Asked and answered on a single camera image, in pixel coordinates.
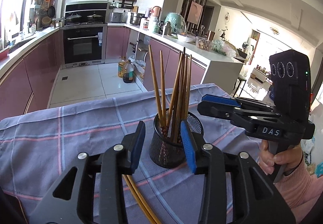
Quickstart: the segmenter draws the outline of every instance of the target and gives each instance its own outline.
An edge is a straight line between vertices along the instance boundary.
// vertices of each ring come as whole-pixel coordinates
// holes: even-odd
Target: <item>oven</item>
[[[103,27],[71,28],[63,30],[65,68],[104,63],[105,40]]]

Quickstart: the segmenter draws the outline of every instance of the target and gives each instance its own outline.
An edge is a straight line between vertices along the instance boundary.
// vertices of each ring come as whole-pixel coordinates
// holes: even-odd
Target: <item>pink sweater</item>
[[[323,191],[323,176],[310,176],[305,162],[289,176],[276,183],[276,188],[292,209],[296,223],[308,214]]]

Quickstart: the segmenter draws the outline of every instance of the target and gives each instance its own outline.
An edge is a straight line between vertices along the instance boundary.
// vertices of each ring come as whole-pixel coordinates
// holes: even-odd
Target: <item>camera lens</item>
[[[276,75],[276,67],[274,64],[271,65],[271,74]]]
[[[292,77],[294,75],[294,66],[291,62],[288,62],[286,65],[286,69],[287,69],[287,75],[289,77]]]
[[[277,72],[278,72],[278,76],[280,77],[280,78],[283,78],[284,76],[285,76],[285,67],[284,67],[284,65],[283,65],[283,63],[282,62],[279,62],[278,64],[277,64]]]

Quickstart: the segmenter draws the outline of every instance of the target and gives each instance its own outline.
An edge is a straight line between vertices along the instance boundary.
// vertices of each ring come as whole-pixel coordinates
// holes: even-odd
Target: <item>painting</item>
[[[197,25],[202,14],[202,10],[202,5],[192,2],[190,12],[188,13],[187,21]]]

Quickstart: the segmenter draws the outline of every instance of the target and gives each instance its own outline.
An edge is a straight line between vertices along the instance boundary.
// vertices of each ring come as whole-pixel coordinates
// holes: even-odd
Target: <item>basket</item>
[[[192,113],[188,112],[187,123],[192,132],[198,133],[203,137],[204,131],[200,120]],[[172,169],[182,164],[186,157],[184,147],[181,141],[180,130],[177,136],[177,143],[171,142],[172,118],[169,125],[167,137],[161,132],[158,114],[154,119],[154,135],[149,147],[149,156],[151,160],[158,166],[166,169]]]

